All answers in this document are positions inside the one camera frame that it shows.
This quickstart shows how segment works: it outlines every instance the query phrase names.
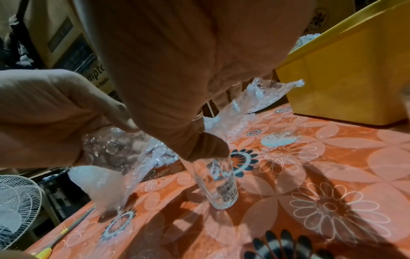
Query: white flower print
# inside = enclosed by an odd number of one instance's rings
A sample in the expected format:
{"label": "white flower print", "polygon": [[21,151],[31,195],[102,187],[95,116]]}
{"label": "white flower print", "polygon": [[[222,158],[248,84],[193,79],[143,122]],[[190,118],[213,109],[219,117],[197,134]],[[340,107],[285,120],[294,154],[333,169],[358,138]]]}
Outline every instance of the white flower print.
{"label": "white flower print", "polygon": [[159,173],[153,173],[148,177],[148,180],[140,188],[141,191],[149,192],[160,186],[168,178],[169,169],[162,170]]}
{"label": "white flower print", "polygon": [[299,166],[308,166],[312,160],[325,152],[325,145],[313,137],[302,136],[284,146],[260,146],[260,172],[280,174],[284,170],[299,171]]}
{"label": "white flower print", "polygon": [[293,215],[303,225],[325,237],[339,239],[347,244],[358,241],[378,243],[381,238],[391,236],[384,224],[390,218],[377,212],[379,204],[363,200],[361,192],[348,192],[342,185],[332,187],[328,183],[320,186],[309,183],[292,193],[290,205],[296,210]]}

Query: yellow plastic basin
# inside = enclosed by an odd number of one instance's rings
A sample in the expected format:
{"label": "yellow plastic basin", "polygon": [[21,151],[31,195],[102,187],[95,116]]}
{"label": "yellow plastic basin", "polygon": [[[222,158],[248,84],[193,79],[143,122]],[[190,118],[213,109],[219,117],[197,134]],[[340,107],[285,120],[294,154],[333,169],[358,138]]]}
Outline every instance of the yellow plastic basin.
{"label": "yellow plastic basin", "polygon": [[399,91],[410,82],[410,0],[379,0],[290,53],[282,82],[295,113],[371,125],[406,118]]}

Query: white fan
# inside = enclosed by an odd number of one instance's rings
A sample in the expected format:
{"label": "white fan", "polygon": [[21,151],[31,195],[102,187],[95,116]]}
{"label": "white fan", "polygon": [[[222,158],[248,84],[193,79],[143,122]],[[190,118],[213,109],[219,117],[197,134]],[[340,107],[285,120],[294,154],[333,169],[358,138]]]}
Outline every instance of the white fan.
{"label": "white fan", "polygon": [[41,189],[25,177],[0,175],[0,250],[30,227],[41,208]]}

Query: floral tablecloth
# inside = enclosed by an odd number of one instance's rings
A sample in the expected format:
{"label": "floral tablecloth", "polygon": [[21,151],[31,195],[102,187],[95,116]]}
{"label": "floral tablecloth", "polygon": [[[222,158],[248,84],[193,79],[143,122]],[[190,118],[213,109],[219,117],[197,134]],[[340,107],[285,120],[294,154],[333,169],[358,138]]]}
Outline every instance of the floral tablecloth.
{"label": "floral tablecloth", "polygon": [[[93,212],[51,259],[408,259],[410,134],[258,114],[231,141],[239,199],[216,210],[180,162],[152,171],[121,220]],[[44,249],[92,203],[30,247]]]}

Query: table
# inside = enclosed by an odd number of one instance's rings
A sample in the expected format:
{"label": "table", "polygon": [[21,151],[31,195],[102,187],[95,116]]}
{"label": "table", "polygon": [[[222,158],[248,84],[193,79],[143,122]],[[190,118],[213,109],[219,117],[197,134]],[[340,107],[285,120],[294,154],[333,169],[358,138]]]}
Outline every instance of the table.
{"label": "table", "polygon": [[[229,145],[239,199],[224,211],[180,162],[140,183],[121,221],[88,216],[51,259],[410,258],[410,134],[292,114],[258,114]],[[30,247],[45,248],[86,205]]]}

